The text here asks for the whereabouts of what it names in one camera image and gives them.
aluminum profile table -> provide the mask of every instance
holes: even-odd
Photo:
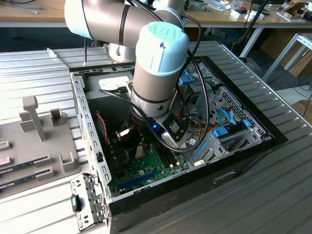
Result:
[[[289,62],[284,67],[286,71],[292,68],[295,62],[298,61],[303,54],[305,55],[307,54],[309,50],[312,50],[312,33],[295,34],[294,37],[291,39],[291,41],[287,44],[285,49],[280,53],[280,55],[277,57],[277,59],[274,61],[271,67],[268,69],[268,71],[264,74],[262,78],[264,81],[267,81],[271,77],[272,73],[277,69],[277,67],[285,58],[287,53],[298,42],[301,43],[302,46],[299,48],[299,50],[295,53],[295,55],[289,60]]]
[[[83,64],[83,49],[56,52],[70,66]],[[202,42],[197,55],[209,56],[289,141],[239,178],[124,233],[311,233],[311,126],[225,46]],[[87,65],[109,62],[101,48],[89,49],[88,60]],[[0,123],[18,120],[20,99],[27,94],[37,95],[40,114],[56,107],[67,113],[82,172],[88,172],[67,68],[46,51],[2,53],[0,106],[7,110]],[[73,177],[1,199],[1,233],[79,233],[70,202]],[[97,225],[85,233],[106,228]]]

white label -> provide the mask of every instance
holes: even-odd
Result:
[[[7,170],[4,170],[4,171],[0,172],[0,175],[3,174],[3,173],[11,172],[11,171],[13,171],[13,168],[10,168],[10,169],[7,169]]]
[[[190,143],[191,143],[192,145],[194,145],[194,144],[195,144],[195,142],[196,142],[196,140],[195,140],[195,139],[191,139],[191,140],[190,140]]]
[[[3,185],[3,186],[0,187],[0,189],[4,189],[4,188],[7,188],[7,187],[11,187],[11,186],[13,186],[13,185],[15,185],[15,183],[10,183],[10,184],[7,184],[7,185]]]
[[[200,160],[198,162],[195,162],[194,166],[198,166],[198,165],[201,165],[201,164],[204,164],[204,163],[205,163],[204,160]]]
[[[98,84],[100,85],[101,89],[104,90],[115,90],[118,87],[127,86],[126,82],[129,81],[127,76],[124,77],[114,77],[108,79],[100,79]]]

red cable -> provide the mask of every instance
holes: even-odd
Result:
[[[104,125],[104,130],[105,130],[105,152],[106,152],[107,151],[107,130],[106,130],[106,125],[105,125],[104,120],[102,119],[102,117],[99,114],[95,113],[95,115],[97,117],[99,117],[99,119],[102,121],[102,123]]]

table leg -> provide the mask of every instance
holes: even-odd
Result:
[[[285,55],[292,49],[292,47],[295,45],[297,42],[299,35],[296,34],[292,40],[287,44],[285,49],[282,51],[282,53],[277,57],[277,59],[274,61],[272,66],[268,69],[268,71],[264,74],[263,76],[263,81],[266,81],[270,78],[271,74],[276,70],[278,65],[281,63],[281,61],[284,59]]]
[[[252,34],[252,36],[249,38],[244,50],[240,54],[240,58],[245,58],[250,50],[252,49],[253,45],[257,41],[258,37],[260,36],[262,30],[264,29],[264,26],[260,26],[259,28],[256,28]]]
[[[300,47],[300,49],[297,51],[297,53],[291,58],[291,60],[289,60],[289,62],[286,64],[286,66],[284,67],[284,69],[287,71],[290,67],[292,67],[292,65],[298,60],[298,58],[301,56],[301,54],[303,53],[303,51],[306,49],[305,45],[302,45]]]

connector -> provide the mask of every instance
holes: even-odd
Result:
[[[118,87],[117,88],[117,92],[120,93],[120,94],[125,94],[128,92],[128,89],[126,86],[121,86],[121,87]]]

